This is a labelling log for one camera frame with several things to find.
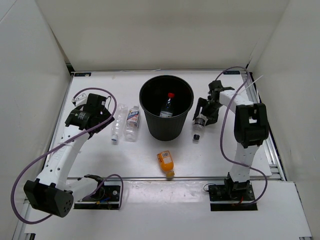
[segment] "water bottle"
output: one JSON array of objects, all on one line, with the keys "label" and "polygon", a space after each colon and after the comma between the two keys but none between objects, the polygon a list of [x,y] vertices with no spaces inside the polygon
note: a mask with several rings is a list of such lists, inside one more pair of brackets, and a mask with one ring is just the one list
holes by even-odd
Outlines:
[{"label": "water bottle", "polygon": [[168,98],[161,108],[160,117],[170,118],[174,115],[174,107],[172,105],[172,100],[174,97],[175,97],[174,93],[171,93],[171,92],[168,93]]},{"label": "water bottle", "polygon": [[128,116],[128,107],[125,104],[119,104],[114,114],[114,122],[111,129],[111,140],[117,142],[122,133]]},{"label": "water bottle", "polygon": [[193,127],[192,127],[192,135],[193,135],[193,140],[194,141],[199,141],[201,137],[203,137],[205,133],[205,117],[200,114],[193,122]]},{"label": "water bottle", "polygon": [[139,105],[133,106],[129,110],[129,114],[126,118],[126,124],[124,128],[125,139],[129,142],[135,142],[137,139],[138,126],[140,121]]}]

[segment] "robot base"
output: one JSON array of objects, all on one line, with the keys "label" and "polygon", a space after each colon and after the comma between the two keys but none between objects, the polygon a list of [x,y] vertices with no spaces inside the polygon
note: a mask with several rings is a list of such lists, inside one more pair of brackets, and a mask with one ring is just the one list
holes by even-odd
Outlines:
[{"label": "robot base", "polygon": [[74,209],[89,210],[117,210],[119,208],[121,186],[103,185],[99,191],[91,197],[85,197],[82,201],[74,203]]},{"label": "robot base", "polygon": [[230,178],[225,179],[225,184],[208,186],[210,208],[212,212],[216,211],[256,211],[257,204],[247,205],[242,202],[252,202],[255,200],[254,190],[250,182],[245,189],[231,191]]}]

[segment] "black bottle cap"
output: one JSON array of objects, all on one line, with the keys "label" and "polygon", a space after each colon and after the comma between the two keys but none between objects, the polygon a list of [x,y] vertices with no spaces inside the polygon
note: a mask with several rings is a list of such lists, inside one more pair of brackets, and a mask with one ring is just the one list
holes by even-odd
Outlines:
[{"label": "black bottle cap", "polygon": [[200,136],[198,135],[198,134],[195,134],[195,135],[193,135],[193,140],[199,140],[200,139]]}]

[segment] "white table surface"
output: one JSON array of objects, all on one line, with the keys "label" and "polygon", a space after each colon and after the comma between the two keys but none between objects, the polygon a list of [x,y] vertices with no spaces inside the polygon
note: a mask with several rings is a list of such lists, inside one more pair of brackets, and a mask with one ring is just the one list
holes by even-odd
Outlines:
[{"label": "white table surface", "polygon": [[[232,164],[227,162],[221,152],[219,138],[223,116],[226,107],[219,110],[218,122],[205,128],[205,134],[198,144],[192,141],[192,118],[199,97],[206,98],[208,84],[212,82],[220,71],[131,71],[131,72],[93,72],[90,77],[74,77],[64,106],[61,121],[54,140],[54,146],[60,141],[65,126],[64,122],[74,108],[71,99],[76,92],[88,87],[98,87],[109,90],[118,103],[132,108],[139,103],[139,92],[142,85],[149,79],[159,75],[174,75],[187,81],[193,89],[194,103],[189,111],[179,137],[172,141],[159,141],[151,136],[148,130],[145,114],[141,109],[140,126],[137,142],[127,142],[124,136],[118,145],[111,141],[111,125],[95,134],[82,147],[77,156],[69,177],[83,177],[86,174],[108,176],[119,174],[128,178],[163,178],[157,154],[169,150],[173,157],[176,177],[225,177]],[[237,89],[242,83],[241,75],[222,75],[220,80],[224,87],[231,86]],[[104,92],[92,93],[106,95]],[[236,153],[236,140],[234,137],[234,118],[230,112],[224,131],[224,150],[226,155],[234,159]],[[264,148],[257,151],[253,167],[260,169],[267,176],[271,175],[269,163]],[[252,177],[260,176],[251,171]]]},{"label": "white table surface", "polygon": [[[72,209],[27,225],[36,240],[299,240],[310,237],[292,182],[269,181],[257,211],[210,211],[204,181],[125,181],[120,210]],[[259,195],[263,181],[252,181]],[[30,221],[47,213],[29,207]]]}]

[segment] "bottle label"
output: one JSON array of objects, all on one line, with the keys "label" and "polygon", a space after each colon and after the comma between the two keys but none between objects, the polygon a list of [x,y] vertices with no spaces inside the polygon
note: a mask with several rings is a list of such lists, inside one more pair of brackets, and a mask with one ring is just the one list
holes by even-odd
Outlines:
[{"label": "bottle label", "polygon": [[160,164],[161,163],[169,164],[169,163],[173,162],[169,151],[163,151],[163,152],[157,154],[157,158],[158,158],[158,161]]},{"label": "bottle label", "polygon": [[205,126],[205,123],[206,123],[206,121],[205,121],[203,118],[201,118],[201,117],[197,117],[197,118],[194,120],[194,124],[199,124],[199,125],[201,125],[201,126]]},{"label": "bottle label", "polygon": [[140,114],[139,111],[130,111],[126,119],[127,122],[133,123],[134,125],[139,124]]},{"label": "bottle label", "polygon": [[172,117],[173,114],[171,112],[168,112],[168,111],[161,111],[160,112],[160,117],[163,117],[163,118],[170,118]]}]

